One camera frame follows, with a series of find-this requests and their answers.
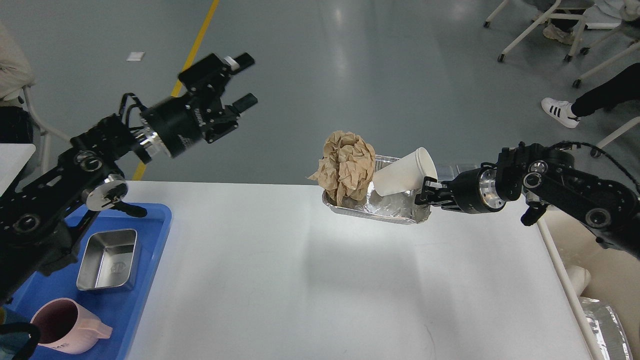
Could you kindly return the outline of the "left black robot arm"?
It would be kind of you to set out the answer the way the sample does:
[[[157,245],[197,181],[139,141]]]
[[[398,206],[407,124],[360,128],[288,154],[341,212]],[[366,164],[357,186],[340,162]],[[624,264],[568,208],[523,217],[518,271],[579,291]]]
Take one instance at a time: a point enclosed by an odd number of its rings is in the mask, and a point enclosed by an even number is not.
[[[199,141],[218,141],[238,128],[244,112],[258,103],[248,93],[225,105],[230,80],[255,64],[248,53],[210,54],[178,75],[185,87],[146,106],[131,92],[118,112],[70,139],[54,168],[20,191],[1,196],[1,302],[39,272],[50,276],[78,260],[79,243],[99,213],[117,210],[142,218],[146,209],[125,203],[128,185],[118,160],[135,153],[148,164],[158,152],[182,155]]]

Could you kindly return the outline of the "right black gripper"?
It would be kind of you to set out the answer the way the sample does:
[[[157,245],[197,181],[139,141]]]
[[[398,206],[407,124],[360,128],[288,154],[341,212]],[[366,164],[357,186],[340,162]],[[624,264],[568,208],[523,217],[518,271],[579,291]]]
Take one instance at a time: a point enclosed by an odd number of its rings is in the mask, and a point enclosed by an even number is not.
[[[491,214],[502,210],[506,201],[498,194],[496,169],[476,168],[460,173],[451,181],[424,177],[416,196],[416,206],[429,205],[464,214]]]

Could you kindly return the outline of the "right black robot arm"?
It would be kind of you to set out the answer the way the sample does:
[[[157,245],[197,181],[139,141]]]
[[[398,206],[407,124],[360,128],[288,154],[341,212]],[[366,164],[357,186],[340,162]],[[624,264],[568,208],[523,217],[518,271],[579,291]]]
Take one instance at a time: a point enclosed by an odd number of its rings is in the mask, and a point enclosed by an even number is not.
[[[528,206],[520,219],[524,226],[532,226],[548,207],[555,207],[589,230],[601,248],[639,258],[639,182],[595,145],[592,151],[611,161],[634,187],[576,169],[570,150],[588,146],[582,141],[551,146],[520,142],[503,148],[496,162],[483,162],[453,180],[426,175],[414,203],[462,214],[493,214],[524,195]]]

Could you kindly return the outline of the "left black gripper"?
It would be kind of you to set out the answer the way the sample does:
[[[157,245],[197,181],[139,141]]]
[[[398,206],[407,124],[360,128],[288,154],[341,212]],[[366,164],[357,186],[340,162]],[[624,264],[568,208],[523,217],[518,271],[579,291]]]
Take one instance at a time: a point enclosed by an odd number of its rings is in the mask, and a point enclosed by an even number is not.
[[[258,104],[247,93],[224,105],[221,93],[231,78],[251,68],[255,59],[248,53],[237,57],[210,54],[178,74],[187,91],[170,96],[141,113],[139,145],[149,157],[158,152],[176,158],[199,141],[218,141],[238,128],[238,120]]]

